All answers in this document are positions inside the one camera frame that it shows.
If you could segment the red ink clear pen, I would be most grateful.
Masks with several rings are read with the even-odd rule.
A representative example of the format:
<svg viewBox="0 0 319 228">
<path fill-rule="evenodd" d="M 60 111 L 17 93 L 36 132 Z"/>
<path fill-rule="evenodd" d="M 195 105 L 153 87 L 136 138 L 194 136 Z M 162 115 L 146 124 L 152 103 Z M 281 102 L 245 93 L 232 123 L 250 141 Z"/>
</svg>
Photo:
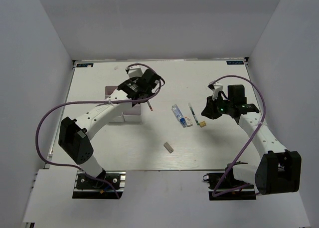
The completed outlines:
<svg viewBox="0 0 319 228">
<path fill-rule="evenodd" d="M 151 110 L 151 111 L 153 111 L 153 108 L 152 108 L 152 106 L 151 106 L 151 104 L 150 104 L 150 102 L 149 102 L 149 101 L 147 101 L 147 104 L 148 104 L 148 106 L 149 106 L 150 110 Z"/>
</svg>

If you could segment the green ink clear pen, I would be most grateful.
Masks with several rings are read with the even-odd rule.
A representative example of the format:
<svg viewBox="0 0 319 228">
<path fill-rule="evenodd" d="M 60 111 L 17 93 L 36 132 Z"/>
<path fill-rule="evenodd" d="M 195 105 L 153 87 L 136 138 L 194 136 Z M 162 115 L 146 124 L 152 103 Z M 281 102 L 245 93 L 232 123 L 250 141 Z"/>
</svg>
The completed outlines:
<svg viewBox="0 0 319 228">
<path fill-rule="evenodd" d="M 195 114 L 195 112 L 194 112 L 194 110 L 193 110 L 193 107 L 192 107 L 191 103 L 188 103 L 188 106 L 189 106 L 189 108 L 190 108 L 190 111 L 191 111 L 191 113 L 192 113 L 192 115 L 193 115 L 193 117 L 194 117 L 194 120 L 195 120 L 196 124 L 199 126 L 199 121 L 198 121 L 198 119 L 197 119 L 197 116 L 196 116 L 196 114 Z"/>
</svg>

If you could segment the clear glue bottle blue cap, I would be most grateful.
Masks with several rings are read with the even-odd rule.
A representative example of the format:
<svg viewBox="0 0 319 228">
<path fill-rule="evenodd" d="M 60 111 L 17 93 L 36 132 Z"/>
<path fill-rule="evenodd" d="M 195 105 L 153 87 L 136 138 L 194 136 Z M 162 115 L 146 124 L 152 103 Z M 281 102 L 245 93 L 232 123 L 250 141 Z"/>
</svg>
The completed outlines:
<svg viewBox="0 0 319 228">
<path fill-rule="evenodd" d="M 171 109 L 172 109 L 175 117 L 177 118 L 177 120 L 183 126 L 183 128 L 187 127 L 186 120 L 185 120 L 183 114 L 181 113 L 179 107 L 176 104 L 174 104 L 174 105 L 172 105 Z"/>
</svg>

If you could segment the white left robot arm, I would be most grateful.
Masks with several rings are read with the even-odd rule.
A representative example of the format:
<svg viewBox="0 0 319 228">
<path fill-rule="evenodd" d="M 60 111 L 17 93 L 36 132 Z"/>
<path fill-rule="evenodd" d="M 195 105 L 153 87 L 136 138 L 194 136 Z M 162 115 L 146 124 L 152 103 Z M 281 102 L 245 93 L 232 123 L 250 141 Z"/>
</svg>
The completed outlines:
<svg viewBox="0 0 319 228">
<path fill-rule="evenodd" d="M 85 114 L 62 120 L 58 144 L 65 153 L 88 174 L 88 182 L 96 188 L 105 183 L 105 170 L 94 157 L 91 140 L 106 124 L 154 97 L 153 90 L 163 82 L 162 77 L 148 68 L 141 76 L 129 76 L 103 101 Z"/>
</svg>

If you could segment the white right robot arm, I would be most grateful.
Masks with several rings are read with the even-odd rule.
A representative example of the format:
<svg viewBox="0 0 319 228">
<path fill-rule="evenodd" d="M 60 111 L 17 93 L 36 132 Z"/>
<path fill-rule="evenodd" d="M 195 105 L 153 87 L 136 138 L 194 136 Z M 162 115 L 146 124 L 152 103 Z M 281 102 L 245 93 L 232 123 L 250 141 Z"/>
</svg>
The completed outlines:
<svg viewBox="0 0 319 228">
<path fill-rule="evenodd" d="M 273 135 L 255 104 L 248 103 L 243 85 L 229 85 L 228 96 L 223 98 L 223 86 L 209 84 L 212 95 L 206 99 L 202 116 L 218 119 L 229 115 L 249 137 L 261 160 L 258 166 L 240 162 L 238 158 L 228 164 L 224 174 L 217 182 L 214 190 L 218 190 L 222 182 L 239 190 L 246 185 L 253 185 L 262 195 L 294 193 L 300 187 L 302 158 L 297 151 L 289 151 Z"/>
</svg>

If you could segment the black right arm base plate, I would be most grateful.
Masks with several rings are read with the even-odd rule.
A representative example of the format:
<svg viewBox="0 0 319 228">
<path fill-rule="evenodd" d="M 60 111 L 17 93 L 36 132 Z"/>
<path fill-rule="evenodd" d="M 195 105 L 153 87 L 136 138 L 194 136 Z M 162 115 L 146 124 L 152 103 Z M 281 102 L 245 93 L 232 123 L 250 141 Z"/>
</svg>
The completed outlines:
<svg viewBox="0 0 319 228">
<path fill-rule="evenodd" d="M 253 185 L 246 186 L 241 189 L 237 189 L 231 191 L 229 193 L 222 194 L 220 196 L 213 196 L 213 190 L 220 178 L 222 177 L 223 172 L 212 172 L 206 173 L 202 180 L 208 184 L 208 195 L 210 201 L 248 201 L 248 200 L 256 200 L 255 188 Z M 228 181 L 224 179 L 219 188 L 216 190 L 216 193 L 220 193 L 223 191 L 227 191 L 233 189 L 235 187 L 246 185 L 243 181 Z"/>
</svg>

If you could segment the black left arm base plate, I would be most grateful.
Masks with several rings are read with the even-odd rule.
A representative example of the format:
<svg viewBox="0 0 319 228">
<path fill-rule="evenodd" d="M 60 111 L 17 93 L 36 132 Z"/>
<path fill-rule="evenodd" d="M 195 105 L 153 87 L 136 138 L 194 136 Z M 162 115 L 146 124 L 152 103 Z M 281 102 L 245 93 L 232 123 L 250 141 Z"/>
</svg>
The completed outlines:
<svg viewBox="0 0 319 228">
<path fill-rule="evenodd" d="M 96 200 L 117 200 L 121 198 L 126 180 L 126 172 L 106 172 L 101 179 L 108 183 L 96 181 L 87 177 L 82 172 L 77 172 L 72 198 L 73 199 L 96 199 Z"/>
</svg>

